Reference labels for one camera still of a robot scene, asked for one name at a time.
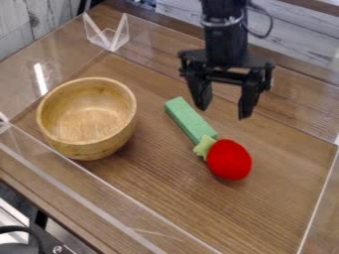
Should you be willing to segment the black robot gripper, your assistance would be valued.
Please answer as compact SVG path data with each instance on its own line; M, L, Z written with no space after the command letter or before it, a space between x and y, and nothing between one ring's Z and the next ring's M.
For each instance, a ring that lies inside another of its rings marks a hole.
M212 82L242 86L239 119L250 118L262 91L270 90L272 61L248 50L248 29L243 23L207 26L206 46L180 51L180 75L187 79L196 107L206 111L212 102Z

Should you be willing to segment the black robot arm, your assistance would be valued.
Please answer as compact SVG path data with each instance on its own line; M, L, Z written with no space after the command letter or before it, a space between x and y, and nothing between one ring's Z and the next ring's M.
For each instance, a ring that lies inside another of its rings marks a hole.
M267 15L271 24L264 34L248 26L248 8ZM212 101L212 82L238 85L239 119L250 118L260 94L271 89L272 60L248 49L248 35L264 39L272 30L272 17L252 0L202 0L202 25L206 46L178 53L180 75L186 78L195 105L203 111Z

